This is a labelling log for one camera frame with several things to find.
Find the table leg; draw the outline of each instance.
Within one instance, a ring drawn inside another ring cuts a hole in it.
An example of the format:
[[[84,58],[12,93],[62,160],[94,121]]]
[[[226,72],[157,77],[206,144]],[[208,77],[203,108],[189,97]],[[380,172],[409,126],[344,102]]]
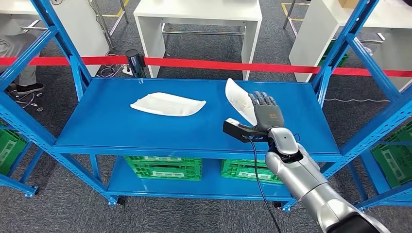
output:
[[[323,1],[312,1],[289,54],[291,65],[317,66],[339,25]],[[296,81],[308,82],[312,74],[295,73]]]
[[[291,8],[290,8],[289,11],[288,11],[288,15],[286,16],[285,22],[283,23],[283,29],[285,29],[285,28],[286,28],[286,25],[288,25],[289,17],[290,17],[291,14],[292,14],[293,7],[295,6],[295,3],[296,3],[296,0],[293,0],[293,1],[292,1],[292,4],[291,4]]]
[[[135,17],[144,55],[146,57],[163,58],[165,41],[162,34],[161,18]],[[150,77],[157,78],[160,66],[148,66]]]
[[[261,21],[246,22],[245,35],[242,45],[242,63],[252,63],[255,54],[256,42],[260,30]],[[249,79],[249,70],[243,71],[243,80]]]
[[[412,70],[412,30],[391,29],[385,41],[374,52],[373,58],[382,69]],[[399,91],[412,82],[411,78],[389,77]]]
[[[113,48],[114,48],[114,45],[113,45],[112,36],[110,35],[109,30],[107,29],[107,25],[106,25],[106,22],[105,22],[105,20],[104,20],[104,18],[103,18],[103,15],[102,15],[101,12],[100,12],[99,5],[97,4],[97,1],[96,1],[96,0],[93,1],[93,4],[94,4],[94,7],[96,8],[97,15],[99,16],[100,24],[101,24],[101,26],[103,27],[104,34],[105,34],[105,36],[106,36],[106,40],[107,40],[107,42],[108,42],[109,45],[110,45],[110,49],[113,49]]]

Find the sneaker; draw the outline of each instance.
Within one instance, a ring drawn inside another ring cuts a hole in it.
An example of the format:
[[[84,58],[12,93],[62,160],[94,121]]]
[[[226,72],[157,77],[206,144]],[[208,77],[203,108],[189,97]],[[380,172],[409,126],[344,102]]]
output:
[[[44,88],[44,85],[41,83],[35,83],[33,85],[28,85],[28,86],[16,85],[16,91],[17,91],[17,94],[19,95],[27,95],[35,91],[41,91],[43,90],[43,88]]]

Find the shelf foot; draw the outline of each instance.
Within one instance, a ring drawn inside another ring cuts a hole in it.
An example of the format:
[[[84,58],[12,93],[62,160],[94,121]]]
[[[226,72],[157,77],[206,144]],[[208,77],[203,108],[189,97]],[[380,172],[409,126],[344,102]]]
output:
[[[34,192],[30,192],[30,193],[25,193],[24,196],[27,198],[32,198],[35,195],[38,194],[38,186],[32,186],[32,188],[34,189]]]

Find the lower shelf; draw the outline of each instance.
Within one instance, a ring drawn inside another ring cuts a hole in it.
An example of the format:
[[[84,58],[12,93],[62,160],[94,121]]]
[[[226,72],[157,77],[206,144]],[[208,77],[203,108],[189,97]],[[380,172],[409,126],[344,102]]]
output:
[[[262,183],[267,200],[293,198],[282,184]],[[169,198],[262,200],[257,182],[221,177],[221,161],[204,159],[201,181],[140,179],[125,159],[118,156],[108,185],[111,195]]]

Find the crate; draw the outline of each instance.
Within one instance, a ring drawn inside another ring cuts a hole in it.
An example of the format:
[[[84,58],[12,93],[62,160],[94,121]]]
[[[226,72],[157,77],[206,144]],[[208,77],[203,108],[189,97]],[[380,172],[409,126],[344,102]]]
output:
[[[254,160],[222,160],[222,177],[256,181]],[[282,183],[266,166],[265,161],[257,161],[257,175],[262,182]]]
[[[330,49],[332,48],[333,44],[335,44],[335,40],[332,40],[332,41],[329,43],[328,47],[326,48],[325,53],[323,54],[321,60],[320,60],[319,63],[318,63],[318,66],[319,66],[319,67],[320,67],[320,66],[323,64],[323,62],[325,61],[325,59],[326,59],[327,55],[329,54],[329,51],[330,51]],[[342,60],[339,62],[338,67],[342,67],[342,66],[346,63],[346,61],[347,61],[348,58],[349,58],[349,56],[345,53],[345,55],[343,55],[343,57],[342,57]]]
[[[406,146],[379,145],[371,152],[391,188],[412,180],[412,153]]]
[[[140,178],[200,181],[202,160],[178,157],[125,156]]]
[[[159,156],[125,156],[127,163],[201,166],[202,159]]]
[[[406,124],[402,129],[406,130],[409,132],[409,134],[412,134],[412,121]]]
[[[6,175],[27,141],[12,130],[0,130],[0,173]]]

